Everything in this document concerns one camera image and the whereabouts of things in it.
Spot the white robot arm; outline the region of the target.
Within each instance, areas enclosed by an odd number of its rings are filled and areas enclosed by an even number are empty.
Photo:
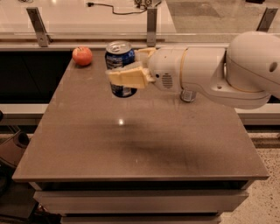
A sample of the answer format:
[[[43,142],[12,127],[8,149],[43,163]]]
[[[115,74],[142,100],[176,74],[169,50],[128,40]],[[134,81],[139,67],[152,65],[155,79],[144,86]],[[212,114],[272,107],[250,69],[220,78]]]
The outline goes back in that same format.
[[[136,61],[106,72],[113,85],[193,91],[213,102],[257,109],[280,98],[280,38],[262,31],[236,36],[228,46],[168,45],[136,51]]]

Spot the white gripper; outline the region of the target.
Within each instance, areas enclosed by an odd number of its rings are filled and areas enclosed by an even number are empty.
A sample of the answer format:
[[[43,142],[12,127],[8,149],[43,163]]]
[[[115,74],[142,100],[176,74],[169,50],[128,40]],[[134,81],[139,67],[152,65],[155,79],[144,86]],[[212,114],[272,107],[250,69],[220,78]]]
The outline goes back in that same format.
[[[162,90],[180,92],[180,75],[186,48],[168,46],[135,50],[135,61],[105,72],[111,84],[126,88],[146,88],[150,83]]]

